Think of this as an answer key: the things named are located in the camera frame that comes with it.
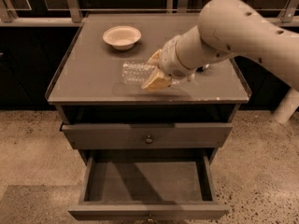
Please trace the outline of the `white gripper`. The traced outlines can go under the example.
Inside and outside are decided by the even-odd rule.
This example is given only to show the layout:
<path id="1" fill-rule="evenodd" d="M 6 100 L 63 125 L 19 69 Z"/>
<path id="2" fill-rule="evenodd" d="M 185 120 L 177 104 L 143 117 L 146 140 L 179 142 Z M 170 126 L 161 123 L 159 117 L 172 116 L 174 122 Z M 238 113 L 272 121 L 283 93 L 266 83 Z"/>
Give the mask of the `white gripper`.
<path id="1" fill-rule="evenodd" d="M 145 91 L 159 91 L 166 89 L 172 83 L 172 78 L 183 79 L 191 76 L 195 69 L 185 67 L 177 56 L 176 45 L 178 35 L 167 41 L 162 49 L 156 50 L 147 61 L 147 65 L 155 68 L 141 88 Z"/>

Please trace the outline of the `white cylindrical robot base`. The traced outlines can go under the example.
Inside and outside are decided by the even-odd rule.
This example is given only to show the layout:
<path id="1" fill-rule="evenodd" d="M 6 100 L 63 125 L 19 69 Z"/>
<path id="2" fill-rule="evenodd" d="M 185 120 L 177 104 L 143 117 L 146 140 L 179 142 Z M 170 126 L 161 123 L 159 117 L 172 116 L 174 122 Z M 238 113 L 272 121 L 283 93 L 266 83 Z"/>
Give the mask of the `white cylindrical robot base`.
<path id="1" fill-rule="evenodd" d="M 278 123 L 284 124 L 290 119 L 298 107 L 299 92 L 295 89 L 289 89 L 273 113 L 273 117 Z"/>

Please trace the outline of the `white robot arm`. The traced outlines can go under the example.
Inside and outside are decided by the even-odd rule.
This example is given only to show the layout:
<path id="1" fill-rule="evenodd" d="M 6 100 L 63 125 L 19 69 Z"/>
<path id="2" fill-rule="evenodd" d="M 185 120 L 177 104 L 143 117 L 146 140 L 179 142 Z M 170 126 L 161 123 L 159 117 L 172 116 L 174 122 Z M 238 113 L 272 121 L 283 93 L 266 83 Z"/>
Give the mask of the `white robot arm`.
<path id="1" fill-rule="evenodd" d="M 146 91 L 169 87 L 201 66 L 242 56 L 299 90 L 299 34 L 276 26 L 241 0 L 211 0 L 196 25 L 176 35 L 148 60 L 155 69 Z"/>

